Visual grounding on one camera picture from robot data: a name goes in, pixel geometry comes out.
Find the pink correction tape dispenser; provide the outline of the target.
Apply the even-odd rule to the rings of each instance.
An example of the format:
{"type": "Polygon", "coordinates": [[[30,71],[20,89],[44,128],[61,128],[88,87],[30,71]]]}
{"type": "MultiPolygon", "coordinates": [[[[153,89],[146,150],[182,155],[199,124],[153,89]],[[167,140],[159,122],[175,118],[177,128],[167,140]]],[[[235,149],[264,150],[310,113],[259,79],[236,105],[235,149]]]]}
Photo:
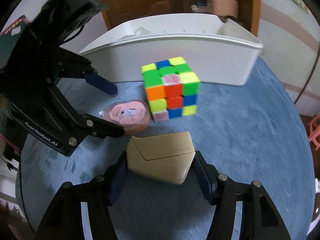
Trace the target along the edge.
{"type": "Polygon", "coordinates": [[[148,105],[137,99],[110,104],[99,115],[106,121],[122,126],[127,135],[143,132],[151,120],[148,105]]]}

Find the multicolour Rubik's cube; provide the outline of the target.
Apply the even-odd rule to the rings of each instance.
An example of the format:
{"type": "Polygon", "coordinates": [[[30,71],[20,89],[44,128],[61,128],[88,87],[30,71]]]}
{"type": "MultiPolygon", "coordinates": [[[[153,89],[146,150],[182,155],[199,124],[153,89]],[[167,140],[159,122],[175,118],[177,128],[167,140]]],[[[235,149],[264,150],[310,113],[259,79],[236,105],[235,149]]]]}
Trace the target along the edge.
{"type": "Polygon", "coordinates": [[[141,73],[155,122],[196,114],[201,81],[183,57],[146,64],[141,73]]]}

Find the beige angular box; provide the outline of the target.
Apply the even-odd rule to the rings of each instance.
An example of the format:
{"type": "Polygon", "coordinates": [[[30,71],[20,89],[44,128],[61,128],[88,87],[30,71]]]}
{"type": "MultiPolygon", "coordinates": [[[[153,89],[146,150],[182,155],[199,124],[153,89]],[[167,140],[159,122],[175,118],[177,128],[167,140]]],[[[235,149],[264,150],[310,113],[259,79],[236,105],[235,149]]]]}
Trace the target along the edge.
{"type": "Polygon", "coordinates": [[[138,138],[126,149],[128,169],[142,177],[181,185],[195,157],[188,131],[138,138]]]}

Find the blue fuzzy table cover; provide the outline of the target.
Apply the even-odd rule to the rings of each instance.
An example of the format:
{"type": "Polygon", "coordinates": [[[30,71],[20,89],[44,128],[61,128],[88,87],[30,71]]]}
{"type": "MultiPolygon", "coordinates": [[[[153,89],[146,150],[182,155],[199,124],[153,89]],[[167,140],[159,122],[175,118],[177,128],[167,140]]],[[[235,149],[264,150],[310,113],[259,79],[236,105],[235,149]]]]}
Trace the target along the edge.
{"type": "MultiPolygon", "coordinates": [[[[305,128],[290,96],[262,60],[241,87],[202,83],[193,116],[152,122],[143,137],[188,131],[206,162],[234,181],[262,183],[292,239],[305,239],[315,202],[315,175],[305,128]]],[[[129,142],[87,137],[70,156],[26,139],[16,198],[34,229],[65,181],[86,183],[114,164],[129,142]]],[[[214,207],[193,172],[182,185],[129,175],[110,208],[119,239],[205,239],[214,207]]]]}

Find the pink plastic stool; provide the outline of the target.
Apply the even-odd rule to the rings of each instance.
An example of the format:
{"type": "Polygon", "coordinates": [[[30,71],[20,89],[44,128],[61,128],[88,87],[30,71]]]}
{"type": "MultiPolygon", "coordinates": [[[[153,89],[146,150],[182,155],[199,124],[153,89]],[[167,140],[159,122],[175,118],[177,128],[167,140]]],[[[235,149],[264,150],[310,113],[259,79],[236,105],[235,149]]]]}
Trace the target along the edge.
{"type": "Polygon", "coordinates": [[[317,115],[308,123],[308,128],[309,128],[309,132],[310,132],[308,140],[309,140],[309,142],[312,142],[315,145],[316,150],[319,150],[319,148],[320,148],[320,144],[319,144],[319,135],[320,135],[319,119],[320,119],[320,115],[317,115]]]}

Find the white plastic storage bin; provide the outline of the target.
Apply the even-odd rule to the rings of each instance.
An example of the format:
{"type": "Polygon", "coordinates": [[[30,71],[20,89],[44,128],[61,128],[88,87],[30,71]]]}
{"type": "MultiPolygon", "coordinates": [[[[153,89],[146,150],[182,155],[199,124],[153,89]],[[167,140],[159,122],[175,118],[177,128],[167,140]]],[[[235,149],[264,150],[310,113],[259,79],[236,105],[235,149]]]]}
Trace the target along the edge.
{"type": "Polygon", "coordinates": [[[80,55],[111,82],[142,80],[141,67],[181,56],[202,82],[242,86],[263,43],[236,22],[210,14],[165,14],[127,21],[80,55]]]}

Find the green chalkboard pink frame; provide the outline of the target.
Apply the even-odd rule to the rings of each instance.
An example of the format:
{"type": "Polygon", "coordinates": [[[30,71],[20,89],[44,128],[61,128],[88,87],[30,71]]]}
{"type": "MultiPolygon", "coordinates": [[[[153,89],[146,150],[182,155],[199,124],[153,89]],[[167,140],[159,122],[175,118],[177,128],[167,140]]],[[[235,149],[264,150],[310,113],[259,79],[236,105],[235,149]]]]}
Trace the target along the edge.
{"type": "Polygon", "coordinates": [[[0,68],[3,69],[16,46],[21,33],[24,31],[29,21],[25,15],[22,15],[9,25],[0,36],[0,68]]]}

